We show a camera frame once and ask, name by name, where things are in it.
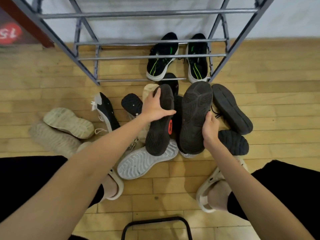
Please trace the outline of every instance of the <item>white wall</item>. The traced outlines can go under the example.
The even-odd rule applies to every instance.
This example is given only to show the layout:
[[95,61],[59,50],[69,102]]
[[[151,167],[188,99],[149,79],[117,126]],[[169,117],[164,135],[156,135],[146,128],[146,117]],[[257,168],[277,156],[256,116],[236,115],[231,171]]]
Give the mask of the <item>white wall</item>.
[[[222,0],[77,0],[83,12],[121,12],[213,9]],[[228,8],[251,8],[254,0],[230,0]],[[43,13],[74,12],[68,0],[44,0]],[[227,14],[230,37],[237,37],[251,14]],[[155,39],[167,32],[179,38],[190,38],[202,32],[208,35],[215,15],[141,17],[121,19],[90,19],[90,25],[99,38]],[[47,20],[49,26],[66,42],[73,42],[75,19]],[[263,37],[320,37],[320,0],[275,0],[248,38]],[[215,38],[223,37],[222,28]],[[81,41],[90,41],[82,32]]]

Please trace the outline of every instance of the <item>hand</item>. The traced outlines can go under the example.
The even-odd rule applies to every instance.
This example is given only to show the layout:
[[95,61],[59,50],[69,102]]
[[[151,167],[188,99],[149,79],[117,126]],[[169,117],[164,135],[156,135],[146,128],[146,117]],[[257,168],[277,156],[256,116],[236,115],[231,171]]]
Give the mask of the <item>hand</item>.
[[153,96],[153,92],[150,92],[142,105],[141,115],[144,115],[148,120],[148,122],[161,119],[162,117],[165,117],[165,116],[174,115],[176,113],[175,110],[165,110],[161,108],[160,94],[161,94],[160,88],[158,88],[155,96]]
[[203,145],[206,149],[210,149],[217,142],[218,138],[219,121],[214,114],[209,111],[205,116],[205,122],[202,127]]

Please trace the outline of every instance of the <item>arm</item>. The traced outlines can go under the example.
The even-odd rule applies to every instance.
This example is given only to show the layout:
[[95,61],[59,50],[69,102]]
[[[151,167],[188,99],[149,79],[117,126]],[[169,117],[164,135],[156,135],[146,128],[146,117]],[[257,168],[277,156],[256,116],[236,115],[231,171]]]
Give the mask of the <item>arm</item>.
[[0,239],[63,240],[92,201],[102,180],[139,131],[149,122],[172,115],[160,107],[160,89],[149,94],[142,113],[72,156],[24,205],[0,224]]
[[218,139],[219,121],[207,113],[202,133],[204,146],[237,198],[261,239],[314,239],[301,222],[266,187],[248,173]]

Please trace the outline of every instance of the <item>black sneaker with green stripes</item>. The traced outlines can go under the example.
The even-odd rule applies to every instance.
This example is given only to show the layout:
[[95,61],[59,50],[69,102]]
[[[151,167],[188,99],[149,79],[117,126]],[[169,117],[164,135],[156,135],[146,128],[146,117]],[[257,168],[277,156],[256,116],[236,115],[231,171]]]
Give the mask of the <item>black sneaker with green stripes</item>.
[[[161,40],[178,40],[175,33],[170,32],[162,37]],[[177,55],[179,43],[159,43],[150,50],[150,56],[155,55]],[[146,77],[153,81],[160,81],[165,76],[168,66],[175,58],[153,58],[149,59],[146,67]]]
[[[193,39],[206,39],[206,37],[202,33],[195,34]],[[208,43],[207,42],[191,42],[188,43],[186,47],[186,55],[194,55],[194,54],[207,54],[208,52]],[[206,57],[195,57],[188,58],[189,63],[189,71],[188,78],[191,83],[195,83],[198,81],[207,81],[208,74],[208,63]]]

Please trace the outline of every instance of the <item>shoe rack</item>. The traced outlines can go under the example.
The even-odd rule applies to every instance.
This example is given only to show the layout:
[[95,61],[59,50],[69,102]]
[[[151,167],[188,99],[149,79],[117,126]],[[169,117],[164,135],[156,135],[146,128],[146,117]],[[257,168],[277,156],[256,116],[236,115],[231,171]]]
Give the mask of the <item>shoe rack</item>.
[[[98,77],[98,62],[100,60],[125,60],[125,59],[149,59],[149,58],[191,58],[191,57],[209,57],[210,60],[210,76],[208,82],[211,82],[216,75],[221,71],[223,66],[228,62],[232,54],[236,51],[242,41],[246,38],[255,24],[259,21],[261,16],[270,7],[274,0],[252,0],[254,2],[254,8],[227,8],[230,0],[223,0],[223,3],[219,9],[203,9],[203,10],[165,10],[165,11],[129,11],[129,12],[93,12],[84,13],[81,11],[76,0],[69,0],[73,6],[75,13],[62,13],[62,14],[42,14],[42,1],[33,0],[30,6],[25,0],[12,0],[71,60],[96,84],[100,85],[100,82],[132,82],[132,81],[149,81],[148,79],[130,79],[130,80],[99,80]],[[252,13],[252,17],[245,25],[239,36],[234,43],[230,45],[230,37],[227,25],[226,14],[235,13]],[[208,15],[217,14],[214,25],[211,28],[210,34],[205,40],[137,40],[131,42],[100,42],[99,38],[94,34],[94,31],[90,27],[87,19],[90,18],[123,18],[123,17],[160,17],[160,16],[186,16],[186,15]],[[44,20],[48,19],[77,19],[76,29],[74,35],[74,48],[71,50],[68,46],[59,38],[59,36],[46,24]],[[222,24],[224,38],[214,39],[214,33],[218,28],[218,25]],[[92,41],[80,42],[80,33],[82,26],[84,26],[90,34]],[[102,46],[148,46],[157,43],[179,43],[187,44],[191,42],[207,42],[209,47],[208,54],[200,55],[154,55],[154,56],[118,56],[118,57],[101,57],[99,52]],[[211,52],[212,42],[224,42],[225,52],[222,54],[214,54]],[[95,56],[89,58],[79,57],[79,46],[93,45],[95,46]],[[214,67],[212,57],[223,57],[219,64]],[[94,60],[94,72],[93,74],[82,63],[83,60]],[[174,80],[184,80],[186,78],[175,78]]]

